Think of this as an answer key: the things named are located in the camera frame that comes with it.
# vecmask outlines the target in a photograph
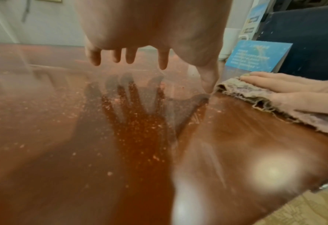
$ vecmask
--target blue card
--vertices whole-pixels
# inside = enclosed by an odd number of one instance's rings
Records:
[[[277,72],[291,46],[291,43],[240,40],[225,65],[251,72]]]

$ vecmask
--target glossy table surface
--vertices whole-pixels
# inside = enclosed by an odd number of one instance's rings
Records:
[[[0,225],[249,225],[328,179],[327,135],[156,60],[0,44]]]

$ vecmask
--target table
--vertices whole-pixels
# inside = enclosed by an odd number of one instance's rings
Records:
[[[328,179],[328,136],[156,52],[0,44],[0,225],[249,225]]]

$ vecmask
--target black object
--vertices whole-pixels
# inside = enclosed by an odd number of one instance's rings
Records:
[[[280,73],[328,80],[328,6],[270,13],[257,40],[293,43]]]

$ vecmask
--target blue paper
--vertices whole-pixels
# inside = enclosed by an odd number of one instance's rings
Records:
[[[291,46],[291,43],[240,40],[225,65],[251,72],[272,72]]]

